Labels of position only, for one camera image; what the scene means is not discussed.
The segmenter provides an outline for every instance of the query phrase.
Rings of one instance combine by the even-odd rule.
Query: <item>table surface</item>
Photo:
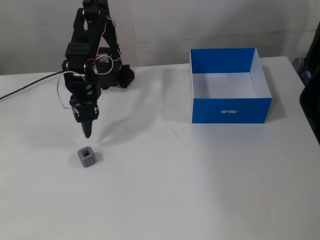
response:
[[[304,86],[286,57],[261,64],[265,124],[190,124],[188,64],[138,67],[128,89],[104,91],[90,139],[57,78],[1,101],[0,239],[318,240]],[[46,75],[1,76],[0,96]]]

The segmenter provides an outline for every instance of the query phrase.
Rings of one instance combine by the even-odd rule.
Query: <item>gray cube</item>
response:
[[[86,146],[78,151],[82,165],[87,168],[97,162],[96,155],[90,146]]]

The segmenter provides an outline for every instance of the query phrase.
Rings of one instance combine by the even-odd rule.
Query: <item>black robotic arm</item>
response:
[[[89,138],[92,123],[99,116],[97,101],[101,89],[127,88],[135,74],[129,65],[122,65],[116,24],[110,17],[107,0],[84,0],[73,29],[62,69],[65,86],[72,93],[69,103],[75,120],[82,124],[84,135]],[[100,47],[101,38],[109,47]]]

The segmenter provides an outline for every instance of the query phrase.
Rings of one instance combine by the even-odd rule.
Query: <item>blue box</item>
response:
[[[272,96],[255,48],[190,50],[193,124],[262,124]]]

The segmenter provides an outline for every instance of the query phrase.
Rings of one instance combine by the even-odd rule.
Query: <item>cable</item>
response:
[[[72,109],[72,107],[67,107],[67,106],[65,106],[65,105],[63,104],[63,102],[62,102],[62,100],[61,100],[61,97],[60,97],[60,94],[59,94],[59,82],[60,82],[60,79],[61,79],[62,75],[64,75],[64,74],[74,74],[74,75],[76,74],[76,75],[79,75],[80,77],[82,77],[84,81],[86,81],[86,79],[85,79],[84,76],[82,76],[81,74],[79,74],[79,73],[77,73],[77,72],[75,72],[75,71],[64,71],[64,72],[62,72],[61,75],[59,76],[58,82],[57,82],[57,84],[56,84],[56,93],[58,94],[58,98],[59,98],[59,100],[60,100],[60,103],[61,103],[62,107],[63,107],[64,109]]]
[[[105,58],[105,57],[109,58],[111,60],[111,64],[112,64],[111,69],[108,72],[105,72],[105,73],[99,73],[98,71],[96,71],[95,74],[97,74],[97,75],[107,75],[107,74],[111,73],[111,71],[114,69],[114,60],[112,59],[112,57],[110,57],[107,54],[101,55],[101,56],[99,56],[97,58],[90,58],[90,60],[99,61],[100,59]]]
[[[30,84],[28,84],[28,85],[26,85],[26,86],[24,86],[24,87],[16,90],[16,91],[13,91],[13,92],[5,95],[5,96],[0,97],[0,101],[1,101],[2,99],[5,99],[5,98],[7,98],[7,97],[10,97],[10,96],[13,95],[13,94],[16,94],[16,93],[22,91],[23,89],[26,89],[26,88],[28,88],[28,87],[30,87],[30,86],[32,86],[32,85],[34,85],[34,84],[42,81],[42,80],[51,78],[51,77],[53,77],[53,76],[55,76],[55,75],[58,75],[58,74],[61,74],[61,73],[62,73],[62,71],[58,71],[58,72],[56,72],[56,73],[54,73],[54,74],[51,74],[51,75],[49,75],[49,76],[45,76],[45,77],[43,77],[43,78],[41,78],[41,79],[39,79],[39,80],[37,80],[37,81],[34,81],[34,82],[32,82],[32,83],[30,83]]]

